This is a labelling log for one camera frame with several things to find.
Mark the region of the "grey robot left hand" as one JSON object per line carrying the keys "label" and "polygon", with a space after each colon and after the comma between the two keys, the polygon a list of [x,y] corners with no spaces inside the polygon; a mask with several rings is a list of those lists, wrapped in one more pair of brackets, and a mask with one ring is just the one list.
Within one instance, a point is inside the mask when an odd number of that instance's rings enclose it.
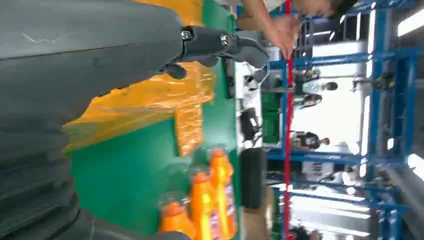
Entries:
{"label": "grey robot left hand", "polygon": [[185,26],[172,9],[131,0],[3,0],[0,3],[0,135],[59,134],[92,98],[180,62],[219,57],[267,64],[255,40]]}

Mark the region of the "person's hand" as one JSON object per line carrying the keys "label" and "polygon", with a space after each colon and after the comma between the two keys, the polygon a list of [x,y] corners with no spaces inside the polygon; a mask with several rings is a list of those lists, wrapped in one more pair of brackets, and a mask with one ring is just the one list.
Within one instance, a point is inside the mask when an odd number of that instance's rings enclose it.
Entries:
{"label": "person's hand", "polygon": [[289,60],[301,26],[302,21],[297,14],[268,17],[267,23],[264,24],[263,32],[267,40],[279,48],[282,56]]}

